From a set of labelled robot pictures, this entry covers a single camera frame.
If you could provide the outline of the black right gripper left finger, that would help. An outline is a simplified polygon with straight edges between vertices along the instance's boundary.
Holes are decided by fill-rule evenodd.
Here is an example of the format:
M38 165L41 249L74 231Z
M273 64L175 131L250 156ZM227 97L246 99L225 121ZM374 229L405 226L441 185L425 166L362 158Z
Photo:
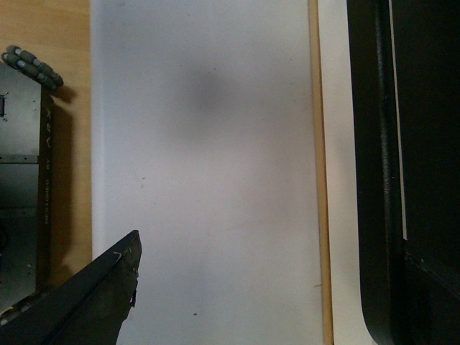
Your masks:
M115 344L136 304L142 245L133 230L54 290L1 314L2 344Z

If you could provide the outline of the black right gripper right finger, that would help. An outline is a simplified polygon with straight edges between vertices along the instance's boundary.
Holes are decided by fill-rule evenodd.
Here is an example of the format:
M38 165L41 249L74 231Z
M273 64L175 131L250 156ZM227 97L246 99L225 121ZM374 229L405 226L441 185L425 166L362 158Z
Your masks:
M459 272L404 242L405 289L416 344L459 344Z

